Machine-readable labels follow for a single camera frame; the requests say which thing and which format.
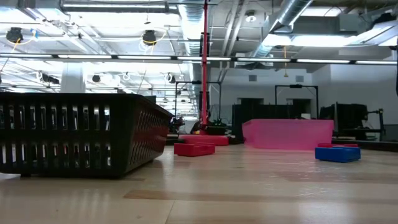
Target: vent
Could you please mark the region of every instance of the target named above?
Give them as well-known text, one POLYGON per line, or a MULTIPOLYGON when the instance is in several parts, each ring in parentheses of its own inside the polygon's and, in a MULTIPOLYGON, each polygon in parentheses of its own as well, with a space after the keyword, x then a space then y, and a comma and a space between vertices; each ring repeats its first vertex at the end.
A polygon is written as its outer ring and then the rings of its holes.
POLYGON ((303 83, 304 82, 304 76, 303 75, 296 75, 296 82, 297 83, 303 83))
POLYGON ((257 75, 249 75, 249 82, 256 82, 257 81, 257 75))

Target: pink foam block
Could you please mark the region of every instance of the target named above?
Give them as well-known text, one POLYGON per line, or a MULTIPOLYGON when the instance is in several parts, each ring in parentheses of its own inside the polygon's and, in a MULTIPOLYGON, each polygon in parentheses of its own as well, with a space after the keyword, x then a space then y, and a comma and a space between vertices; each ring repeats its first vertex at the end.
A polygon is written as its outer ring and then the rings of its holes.
POLYGON ((187 144, 196 143, 210 143, 216 146, 227 146, 228 138, 226 136, 211 136, 201 134, 183 134, 180 135, 180 139, 184 139, 187 144))
POLYGON ((174 144, 174 154, 179 156, 204 156, 214 154, 216 146, 208 143, 174 144))
POLYGON ((259 149, 315 150, 331 143, 332 120, 253 119, 243 124, 245 144, 259 149))

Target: blue foam block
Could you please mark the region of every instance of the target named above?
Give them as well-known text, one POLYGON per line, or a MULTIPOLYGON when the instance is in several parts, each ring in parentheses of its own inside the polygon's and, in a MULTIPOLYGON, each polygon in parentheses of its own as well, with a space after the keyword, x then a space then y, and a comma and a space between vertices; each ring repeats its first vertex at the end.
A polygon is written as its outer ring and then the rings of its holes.
POLYGON ((316 147, 315 158, 332 162, 352 162, 361 158, 358 147, 316 147))

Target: black plastic basket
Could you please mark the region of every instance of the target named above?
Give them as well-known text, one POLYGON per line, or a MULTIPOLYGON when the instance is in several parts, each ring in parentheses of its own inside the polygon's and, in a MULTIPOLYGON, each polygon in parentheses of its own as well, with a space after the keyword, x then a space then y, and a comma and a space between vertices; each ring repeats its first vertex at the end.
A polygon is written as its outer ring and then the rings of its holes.
POLYGON ((163 153, 171 117, 141 95, 0 93, 0 172, 120 177, 163 153))

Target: pillar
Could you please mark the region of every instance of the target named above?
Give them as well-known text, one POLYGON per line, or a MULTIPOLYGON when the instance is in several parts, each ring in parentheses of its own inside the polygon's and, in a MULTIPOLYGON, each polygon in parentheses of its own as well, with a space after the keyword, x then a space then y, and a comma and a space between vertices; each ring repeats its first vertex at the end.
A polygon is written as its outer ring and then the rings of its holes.
POLYGON ((61 93, 85 93, 86 76, 83 63, 63 63, 61 93))

